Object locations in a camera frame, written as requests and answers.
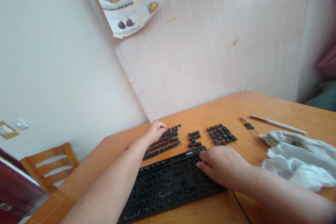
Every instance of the chair backrest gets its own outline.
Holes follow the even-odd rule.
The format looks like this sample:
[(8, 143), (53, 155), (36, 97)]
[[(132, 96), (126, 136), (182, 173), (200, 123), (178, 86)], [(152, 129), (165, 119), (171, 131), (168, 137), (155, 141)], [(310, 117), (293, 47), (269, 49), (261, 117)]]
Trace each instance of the chair backrest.
[[(44, 160), (59, 155), (66, 155), (67, 157), (45, 165), (43, 164), (38, 167), (36, 166), (42, 163)], [(20, 162), (30, 173), (31, 177), (35, 179), (40, 184), (42, 189), (45, 190), (48, 194), (52, 194), (56, 190), (56, 186), (54, 186), (55, 183), (66, 179), (75, 170), (75, 168), (79, 166), (77, 157), (69, 142), (61, 146), (37, 153), (35, 155), (25, 157), (21, 159)], [(49, 172), (64, 166), (71, 166), (71, 168), (45, 177), (45, 175)]]

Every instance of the person's right hand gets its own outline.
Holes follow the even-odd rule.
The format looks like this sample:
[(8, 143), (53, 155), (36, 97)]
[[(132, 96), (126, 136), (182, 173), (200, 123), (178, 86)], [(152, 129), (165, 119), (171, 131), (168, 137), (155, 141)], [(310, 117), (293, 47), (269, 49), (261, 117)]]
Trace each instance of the person's right hand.
[(231, 147), (216, 146), (200, 152), (199, 156), (203, 162), (198, 162), (196, 166), (227, 189), (242, 192), (255, 181), (255, 167)]

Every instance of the white wall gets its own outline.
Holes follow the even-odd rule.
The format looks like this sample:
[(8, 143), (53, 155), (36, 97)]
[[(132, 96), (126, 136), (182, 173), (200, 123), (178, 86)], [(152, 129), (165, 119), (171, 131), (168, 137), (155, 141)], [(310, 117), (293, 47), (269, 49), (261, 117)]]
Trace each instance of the white wall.
[(336, 0), (309, 0), (303, 41), (298, 102), (306, 102), (321, 90), (325, 80), (318, 62), (336, 43)]
[(0, 0), (0, 120), (30, 128), (14, 157), (69, 141), (80, 161), (107, 135), (148, 119), (88, 0)]

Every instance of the black cable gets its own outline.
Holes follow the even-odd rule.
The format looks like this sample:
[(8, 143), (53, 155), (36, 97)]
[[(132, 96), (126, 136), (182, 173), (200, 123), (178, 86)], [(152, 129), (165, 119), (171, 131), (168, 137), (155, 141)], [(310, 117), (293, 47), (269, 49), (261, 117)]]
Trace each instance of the black cable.
[(236, 198), (236, 200), (237, 200), (237, 202), (238, 202), (238, 205), (240, 206), (240, 209), (241, 209), (241, 210), (243, 211), (243, 213), (245, 214), (246, 219), (248, 220), (248, 222), (249, 222), (250, 224), (252, 224), (252, 222), (250, 221), (249, 217), (248, 217), (247, 214), (245, 213), (243, 207), (241, 206), (241, 204), (240, 204), (240, 202), (239, 202), (237, 196), (235, 195), (235, 193), (234, 193), (232, 190), (231, 190), (231, 192), (233, 193), (234, 197)]

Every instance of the light switch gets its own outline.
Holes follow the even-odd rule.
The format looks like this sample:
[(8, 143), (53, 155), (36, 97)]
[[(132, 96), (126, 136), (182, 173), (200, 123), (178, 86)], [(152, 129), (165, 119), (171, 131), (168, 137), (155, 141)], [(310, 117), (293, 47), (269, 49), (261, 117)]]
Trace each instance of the light switch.
[(23, 130), (23, 129), (26, 129), (26, 128), (29, 128), (29, 125), (23, 121), (22, 119), (19, 119), (15, 122), (13, 122), (13, 125), (18, 128), (19, 130)]
[(8, 128), (6, 125), (0, 126), (0, 135), (6, 136), (6, 135), (9, 135), (9, 134), (12, 134), (12, 133), (14, 133), (14, 131), (12, 129)]

